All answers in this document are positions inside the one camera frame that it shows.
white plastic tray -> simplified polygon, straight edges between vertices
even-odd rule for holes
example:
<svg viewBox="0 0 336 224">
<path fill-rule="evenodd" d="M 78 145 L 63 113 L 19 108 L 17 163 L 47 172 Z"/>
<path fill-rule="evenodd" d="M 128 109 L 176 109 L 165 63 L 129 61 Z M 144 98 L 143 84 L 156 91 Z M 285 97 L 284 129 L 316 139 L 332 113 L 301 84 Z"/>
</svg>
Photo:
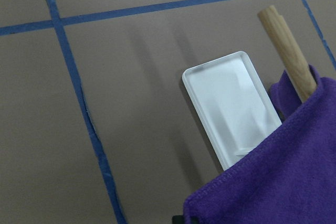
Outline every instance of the white plastic tray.
<svg viewBox="0 0 336 224">
<path fill-rule="evenodd" d="M 189 68 L 182 80 L 224 170 L 281 125 L 245 52 Z"/>
</svg>

wooden handle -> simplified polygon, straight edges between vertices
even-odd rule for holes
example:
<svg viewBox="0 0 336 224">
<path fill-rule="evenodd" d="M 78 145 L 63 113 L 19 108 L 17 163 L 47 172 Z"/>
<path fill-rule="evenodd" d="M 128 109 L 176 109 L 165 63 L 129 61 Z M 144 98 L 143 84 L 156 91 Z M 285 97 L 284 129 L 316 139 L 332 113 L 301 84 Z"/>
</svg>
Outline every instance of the wooden handle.
<svg viewBox="0 0 336 224">
<path fill-rule="evenodd" d="M 278 14 L 274 5 L 259 12 L 258 17 L 277 49 L 299 98 L 305 102 L 317 85 L 286 21 Z"/>
</svg>

blue tape line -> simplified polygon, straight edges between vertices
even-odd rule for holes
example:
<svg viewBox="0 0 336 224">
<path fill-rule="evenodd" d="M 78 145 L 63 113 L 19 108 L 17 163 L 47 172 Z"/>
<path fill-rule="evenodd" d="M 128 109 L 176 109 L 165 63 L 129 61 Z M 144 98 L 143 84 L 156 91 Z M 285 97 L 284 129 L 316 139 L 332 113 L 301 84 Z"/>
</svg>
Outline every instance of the blue tape line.
<svg viewBox="0 0 336 224">
<path fill-rule="evenodd" d="M 215 2 L 221 2 L 221 1 L 228 1 L 228 0 L 182 0 L 182 1 L 175 1 L 175 2 L 169 2 L 169 3 L 112 10 L 108 12 L 72 16 L 72 17 L 62 18 L 61 22 L 64 26 L 68 26 L 68 25 L 103 20 L 103 19 L 108 19 L 108 18 L 116 18 L 116 17 L 130 16 L 130 15 L 135 15 L 135 14 L 158 12 L 161 10 L 188 7 L 188 6 L 193 6 L 193 5 L 202 5 L 202 4 L 215 3 Z M 14 34 L 14 33 L 22 33 L 22 32 L 31 31 L 31 30 L 40 30 L 40 29 L 50 28 L 52 27 L 52 25 L 50 26 L 50 23 L 51 23 L 51 20 L 48 20 L 45 22 L 27 23 L 27 24 L 21 24 L 21 25 L 16 25 L 16 26 L 2 27 L 0 28 L 0 36 Z"/>
<path fill-rule="evenodd" d="M 55 0 L 46 0 L 49 6 L 49 11 L 51 15 L 51 21 L 55 28 L 59 44 L 62 49 L 62 53 L 65 59 L 65 62 L 67 64 L 67 68 L 72 80 L 73 87 L 75 89 L 75 93 L 80 105 L 80 109 L 82 111 L 82 115 L 86 124 L 86 127 L 89 132 L 89 136 L 91 138 L 92 146 L 94 149 L 94 152 L 98 158 L 99 167 L 105 182 L 106 189 L 108 191 L 110 201 L 113 206 L 113 210 L 117 219 L 118 224 L 127 224 L 125 217 L 122 213 L 118 195 L 116 191 L 116 185 L 113 180 L 112 172 L 109 166 L 109 162 L 107 160 L 106 154 L 103 150 L 103 146 L 98 138 L 98 135 L 95 131 L 95 127 L 93 126 L 93 123 L 91 121 L 88 107 L 85 102 L 85 97 L 83 93 L 83 89 L 81 86 L 81 79 L 79 76 L 79 72 L 75 63 L 75 59 L 72 55 L 70 45 L 63 27 L 63 24 L 61 23 L 61 19 L 59 17 L 57 5 Z"/>
<path fill-rule="evenodd" d="M 52 28 L 53 23 L 51 20 L 46 21 L 39 21 L 33 23 L 26 23 L 21 25 L 15 26 L 5 26 L 0 28 L 0 36 L 9 35 L 9 34 L 18 34 L 23 33 L 26 31 L 35 31 L 35 30 L 42 30 L 47 28 Z"/>
<path fill-rule="evenodd" d="M 195 5 L 203 5 L 203 4 L 222 2 L 222 1 L 229 1 L 229 0 L 182 0 L 182 1 L 174 1 L 174 2 L 168 2 L 168 3 L 162 3 L 162 4 L 146 5 L 146 6 L 139 6 L 139 7 L 133 7 L 133 8 L 119 9 L 119 10 L 111 10 L 111 11 L 101 12 L 101 13 L 93 13 L 93 14 L 73 16 L 73 17 L 63 18 L 62 22 L 65 26 L 66 25 L 74 25 L 74 24 L 92 22 L 92 21 L 109 19 L 109 18 L 116 18 L 116 17 L 130 16 L 130 15 L 135 15 L 135 14 L 157 12 L 157 11 L 161 11 L 161 10 L 175 9 L 175 8 L 195 6 Z"/>
<path fill-rule="evenodd" d="M 327 54 L 328 54 L 328 56 L 329 56 L 329 58 L 330 58 L 330 60 L 331 60 L 331 62 L 332 62 L 332 64 L 333 64 L 334 68 L 336 69 L 336 60 L 335 60 L 335 57 L 334 57 L 334 55 L 332 54 L 332 52 L 331 52 L 331 50 L 330 50 L 330 47 L 329 47 L 327 41 L 324 39 L 323 33 L 322 33 L 321 29 L 320 29 L 320 26 L 319 26 L 319 24 L 317 23 L 317 21 L 316 21 L 316 19 L 315 19 L 315 17 L 314 17 L 313 12 L 312 12 L 312 10 L 310 9 L 310 7 L 309 7 L 309 5 L 308 5 L 307 0 L 301 0 L 301 1 L 302 1 L 302 3 L 303 3 L 304 7 L 307 9 L 308 15 L 309 15 L 309 17 L 310 17 L 310 19 L 311 19 L 311 21 L 312 21 L 314 27 L 315 27 L 315 30 L 316 30 L 316 32 L 318 33 L 318 35 L 319 35 L 319 37 L 320 37 L 320 39 L 321 39 L 321 41 L 322 41 L 322 44 L 323 44 L 325 50 L 327 51 Z"/>
</svg>

black object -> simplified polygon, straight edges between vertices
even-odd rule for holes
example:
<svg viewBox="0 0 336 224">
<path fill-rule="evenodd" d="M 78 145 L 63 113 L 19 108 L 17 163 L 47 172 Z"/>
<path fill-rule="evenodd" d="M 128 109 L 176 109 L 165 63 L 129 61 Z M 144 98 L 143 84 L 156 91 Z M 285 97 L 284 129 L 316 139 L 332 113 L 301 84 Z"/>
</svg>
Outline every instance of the black object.
<svg viewBox="0 0 336 224">
<path fill-rule="evenodd" d="M 175 215 L 172 218 L 173 224 L 184 224 L 183 215 Z M 191 218 L 192 224 L 200 224 L 196 218 Z"/>
</svg>

purple cloth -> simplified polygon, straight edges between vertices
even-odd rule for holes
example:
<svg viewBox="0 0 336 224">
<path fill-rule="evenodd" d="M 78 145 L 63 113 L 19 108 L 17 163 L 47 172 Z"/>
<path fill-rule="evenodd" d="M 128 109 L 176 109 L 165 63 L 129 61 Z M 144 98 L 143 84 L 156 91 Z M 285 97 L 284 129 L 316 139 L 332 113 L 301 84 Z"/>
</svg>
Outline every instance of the purple cloth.
<svg viewBox="0 0 336 224">
<path fill-rule="evenodd" d="M 303 104 L 287 74 L 271 89 L 283 124 L 190 195 L 185 223 L 336 223 L 336 81 L 320 78 Z"/>
</svg>

